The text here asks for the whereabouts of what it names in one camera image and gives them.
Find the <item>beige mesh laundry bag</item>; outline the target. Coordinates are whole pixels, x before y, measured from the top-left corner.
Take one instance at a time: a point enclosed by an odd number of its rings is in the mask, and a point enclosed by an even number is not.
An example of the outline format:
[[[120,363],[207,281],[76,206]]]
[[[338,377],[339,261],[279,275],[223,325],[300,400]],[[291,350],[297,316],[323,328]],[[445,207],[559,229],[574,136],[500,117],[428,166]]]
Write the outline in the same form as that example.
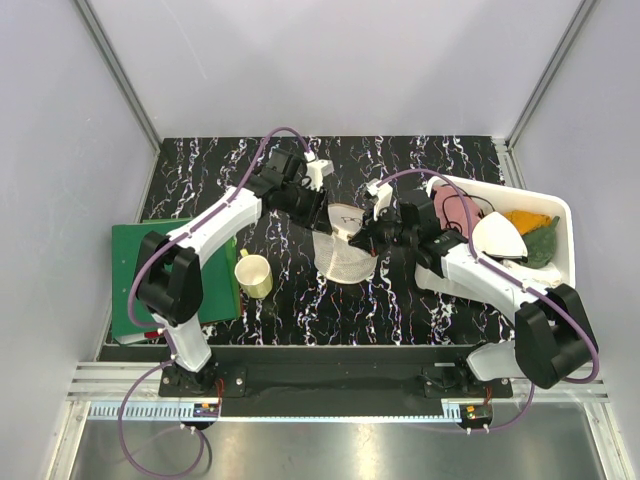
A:
[[[346,204],[330,204],[330,235],[313,232],[314,265],[327,280],[344,285],[360,283],[373,275],[377,257],[349,245],[359,232],[364,211]]]

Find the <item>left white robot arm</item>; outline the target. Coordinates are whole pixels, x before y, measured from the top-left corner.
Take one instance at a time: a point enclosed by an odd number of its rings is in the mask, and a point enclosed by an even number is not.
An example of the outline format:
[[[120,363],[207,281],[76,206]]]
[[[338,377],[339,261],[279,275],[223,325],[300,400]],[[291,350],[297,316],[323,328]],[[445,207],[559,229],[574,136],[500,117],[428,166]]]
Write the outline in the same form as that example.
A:
[[[212,352],[201,332],[198,313],[204,298],[201,270],[242,229],[271,211],[286,214],[307,230],[330,234],[328,191],[324,179],[333,163],[313,153],[303,157],[275,149],[262,166],[251,166],[237,186],[184,226],[167,234],[152,231],[139,247],[128,314],[135,304],[151,313],[152,325],[169,345],[170,359],[183,369],[181,384],[196,396],[215,386]]]

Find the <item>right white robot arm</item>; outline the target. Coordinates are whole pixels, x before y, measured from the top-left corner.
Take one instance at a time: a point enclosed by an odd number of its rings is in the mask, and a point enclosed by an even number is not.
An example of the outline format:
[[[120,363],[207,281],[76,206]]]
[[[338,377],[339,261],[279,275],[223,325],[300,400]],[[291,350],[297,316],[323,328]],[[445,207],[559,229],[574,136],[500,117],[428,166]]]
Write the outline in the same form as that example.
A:
[[[597,376],[598,347],[578,292],[567,284],[547,288],[516,278],[475,252],[459,231],[442,229],[431,199],[412,192],[396,209],[366,210],[348,243],[372,256],[404,248],[414,256],[416,273],[431,271],[464,286],[512,322],[514,340],[475,348],[454,371],[463,395],[476,396],[499,378],[524,377],[542,389],[575,383],[586,363],[592,370],[583,380]]]

